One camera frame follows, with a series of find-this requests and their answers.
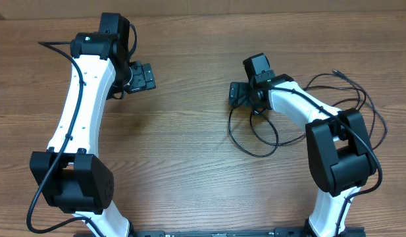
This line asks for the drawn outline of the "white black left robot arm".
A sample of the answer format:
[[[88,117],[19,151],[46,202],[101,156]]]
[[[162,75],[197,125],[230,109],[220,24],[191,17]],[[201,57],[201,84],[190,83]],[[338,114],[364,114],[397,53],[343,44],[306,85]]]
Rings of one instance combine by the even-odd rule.
[[[92,236],[136,235],[132,222],[114,204],[114,175],[99,159],[98,149],[107,100],[155,88],[151,66],[130,62],[135,49],[128,42],[128,32],[103,30],[77,34],[69,54],[57,42],[40,43],[66,57],[72,75],[61,119],[46,151],[35,151],[30,158],[38,184],[26,214],[30,232],[45,234],[82,221]],[[44,229],[34,227],[39,197],[72,218]]]

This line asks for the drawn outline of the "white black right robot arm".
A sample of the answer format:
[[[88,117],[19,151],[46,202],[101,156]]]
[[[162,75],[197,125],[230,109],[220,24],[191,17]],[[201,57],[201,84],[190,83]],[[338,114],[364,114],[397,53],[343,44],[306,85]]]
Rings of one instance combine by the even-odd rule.
[[[363,227],[347,227],[353,199],[382,169],[370,144],[365,121],[355,109],[341,110],[308,94],[287,74],[261,73],[248,82],[232,82],[232,109],[252,107],[252,115],[273,110],[304,130],[311,176],[318,186],[313,212],[302,227],[276,227],[272,236],[365,236]]]

